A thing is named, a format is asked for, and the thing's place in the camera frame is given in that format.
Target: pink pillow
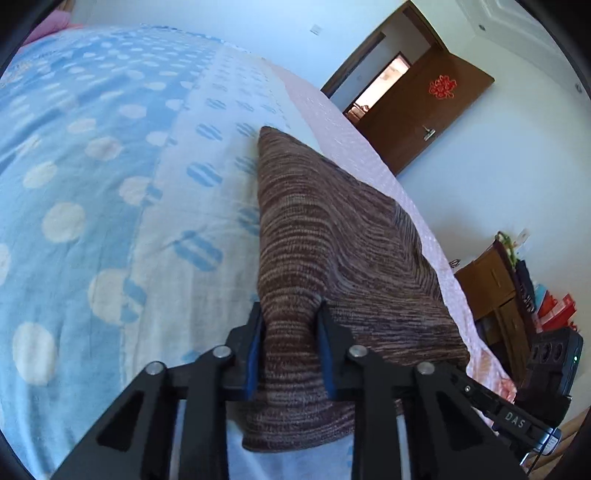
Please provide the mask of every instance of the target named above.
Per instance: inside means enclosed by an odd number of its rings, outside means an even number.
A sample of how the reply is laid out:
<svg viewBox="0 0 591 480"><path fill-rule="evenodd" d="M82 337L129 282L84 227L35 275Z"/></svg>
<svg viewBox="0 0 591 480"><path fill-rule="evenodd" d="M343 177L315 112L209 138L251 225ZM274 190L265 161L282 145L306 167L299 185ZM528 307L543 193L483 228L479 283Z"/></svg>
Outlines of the pink pillow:
<svg viewBox="0 0 591 480"><path fill-rule="evenodd" d="M27 45L35 40L51 35L52 33L64 30L69 23L70 14L68 12L55 10L51 12L43 22L35 27L24 41L23 45Z"/></svg>

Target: bed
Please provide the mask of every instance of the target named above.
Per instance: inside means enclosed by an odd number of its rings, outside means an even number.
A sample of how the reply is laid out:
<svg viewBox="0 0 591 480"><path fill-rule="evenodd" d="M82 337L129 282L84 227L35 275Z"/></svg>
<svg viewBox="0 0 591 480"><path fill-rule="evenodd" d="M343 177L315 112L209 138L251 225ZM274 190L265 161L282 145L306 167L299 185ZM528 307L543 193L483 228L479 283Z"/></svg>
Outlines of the bed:
<svg viewBox="0 0 591 480"><path fill-rule="evenodd" d="M0 429L36 478L147 363L191 362L245 323L264 125L406 210L468 374L514 395L425 221L319 90L208 35L66 30L23 47L0 80ZM350 436L284 453L241 438L229 420L233 479L350 477Z"/></svg>

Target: white wall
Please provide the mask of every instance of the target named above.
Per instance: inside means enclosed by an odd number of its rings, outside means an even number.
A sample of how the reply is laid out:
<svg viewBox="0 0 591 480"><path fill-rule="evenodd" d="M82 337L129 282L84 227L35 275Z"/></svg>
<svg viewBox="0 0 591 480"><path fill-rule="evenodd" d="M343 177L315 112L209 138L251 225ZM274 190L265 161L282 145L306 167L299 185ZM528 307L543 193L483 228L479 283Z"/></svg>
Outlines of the white wall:
<svg viewBox="0 0 591 480"><path fill-rule="evenodd" d="M404 0L76 0L73 21L168 25L223 38L318 88ZM454 0L415 0L452 52L474 31ZM312 25L323 28L319 36Z"/></svg>
<svg viewBox="0 0 591 480"><path fill-rule="evenodd" d="M357 65L330 97L344 111L394 57L402 52L410 63L416 62L429 48L429 43L402 12L382 27L386 37Z"/></svg>
<svg viewBox="0 0 591 480"><path fill-rule="evenodd" d="M448 258L527 227L532 277L577 303L587 339L574 416L591 404L591 109L529 62L475 37L461 56L495 83L397 178Z"/></svg>

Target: striped cushion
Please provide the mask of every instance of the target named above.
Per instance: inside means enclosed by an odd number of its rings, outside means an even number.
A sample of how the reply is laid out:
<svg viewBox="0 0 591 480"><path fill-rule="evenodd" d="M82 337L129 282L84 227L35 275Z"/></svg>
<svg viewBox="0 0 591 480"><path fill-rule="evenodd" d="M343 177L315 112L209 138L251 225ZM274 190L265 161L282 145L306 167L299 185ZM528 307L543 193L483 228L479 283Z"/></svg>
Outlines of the striped cushion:
<svg viewBox="0 0 591 480"><path fill-rule="evenodd" d="M443 304L414 224L392 198L274 128L259 147L264 366L243 445L303 449L353 431L353 406L324 390L313 322L322 299L358 343L389 361L469 354Z"/></svg>

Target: wooden cabinet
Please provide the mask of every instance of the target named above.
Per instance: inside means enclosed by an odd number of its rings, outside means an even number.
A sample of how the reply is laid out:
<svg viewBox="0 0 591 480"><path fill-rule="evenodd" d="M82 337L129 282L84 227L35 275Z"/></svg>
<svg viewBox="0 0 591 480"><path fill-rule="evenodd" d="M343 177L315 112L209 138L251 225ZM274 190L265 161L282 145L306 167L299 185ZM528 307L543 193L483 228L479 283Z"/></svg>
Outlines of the wooden cabinet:
<svg viewBox="0 0 591 480"><path fill-rule="evenodd" d="M477 328L479 322L489 326L482 339L519 384L525 376L530 354L530 332L535 331L518 295L504 247L495 242L478 259L456 273Z"/></svg>

